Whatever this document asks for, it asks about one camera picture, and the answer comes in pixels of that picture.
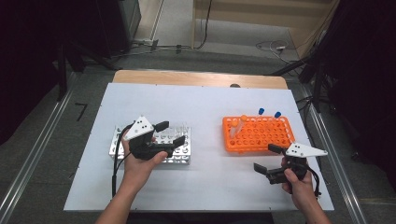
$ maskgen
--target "orange test tube rack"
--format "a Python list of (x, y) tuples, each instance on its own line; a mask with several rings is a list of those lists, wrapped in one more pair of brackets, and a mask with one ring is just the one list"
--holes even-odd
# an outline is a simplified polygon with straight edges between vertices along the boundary
[(229, 152), (269, 152), (268, 144), (289, 147), (295, 141), (289, 121), (286, 117), (247, 117), (242, 130), (230, 136), (231, 122), (240, 117), (224, 117), (222, 130), (225, 148)]

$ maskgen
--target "white gripper bracket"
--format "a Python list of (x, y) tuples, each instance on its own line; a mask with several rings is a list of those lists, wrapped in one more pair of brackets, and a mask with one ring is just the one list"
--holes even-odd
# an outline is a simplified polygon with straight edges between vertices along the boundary
[(292, 143), (286, 151), (286, 155), (299, 158), (327, 156), (327, 154), (328, 152), (326, 150), (309, 147), (300, 143)]
[(129, 141), (145, 133), (149, 133), (154, 130), (154, 127), (150, 122), (144, 117), (140, 116), (132, 125), (131, 129), (123, 137), (125, 141)]

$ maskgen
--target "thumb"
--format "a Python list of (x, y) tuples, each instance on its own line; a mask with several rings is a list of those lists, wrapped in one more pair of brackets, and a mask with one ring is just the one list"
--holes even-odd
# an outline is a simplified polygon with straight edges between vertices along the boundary
[(151, 163), (153, 164), (153, 166), (158, 165), (161, 162), (163, 162), (163, 160), (165, 160), (167, 156), (168, 156), (167, 152), (161, 151), (157, 153), (153, 158), (151, 158)]
[(284, 174), (291, 184), (299, 181), (297, 175), (289, 168), (285, 170)]

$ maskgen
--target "human hand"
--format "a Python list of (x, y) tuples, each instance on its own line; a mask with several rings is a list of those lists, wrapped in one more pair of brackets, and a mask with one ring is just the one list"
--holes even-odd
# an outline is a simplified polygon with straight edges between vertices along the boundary
[[(124, 148), (124, 155), (127, 155), (130, 152), (129, 141), (123, 140), (122, 137), (121, 143)], [(136, 159), (133, 154), (126, 157), (121, 187), (126, 187), (136, 194), (146, 184), (154, 167), (165, 160), (167, 155), (165, 151), (161, 151), (148, 161)]]
[[(282, 166), (286, 164), (285, 158), (282, 159), (281, 164)], [(297, 175), (289, 168), (285, 170), (284, 174), (292, 185), (291, 198), (299, 210), (304, 212), (306, 209), (309, 209), (310, 204), (318, 202), (312, 188), (311, 172), (307, 171), (303, 180), (299, 180)], [(282, 189), (287, 193), (291, 193), (288, 183), (282, 183)]]

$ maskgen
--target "test tube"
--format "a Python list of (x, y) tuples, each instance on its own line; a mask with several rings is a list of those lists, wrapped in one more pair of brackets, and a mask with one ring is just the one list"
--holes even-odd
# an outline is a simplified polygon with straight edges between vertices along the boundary
[(274, 120), (274, 119), (278, 119), (281, 115), (282, 115), (282, 114), (281, 114), (279, 111), (277, 111), (277, 112), (274, 114), (274, 116), (273, 116), (272, 118), (268, 119), (268, 120), (271, 121), (271, 120)]
[(230, 129), (230, 137), (234, 138), (236, 135), (236, 127), (238, 126), (238, 120), (237, 119), (233, 119), (233, 121), (231, 121), (231, 129)]
[(264, 108), (260, 108), (259, 109), (259, 115), (256, 116), (256, 118), (254, 119), (255, 122), (257, 122), (261, 117), (262, 114), (264, 113)]
[(248, 117), (246, 115), (242, 115), (241, 118), (239, 119), (238, 126), (236, 127), (236, 133), (241, 132), (242, 128), (245, 125), (245, 122), (247, 121)]

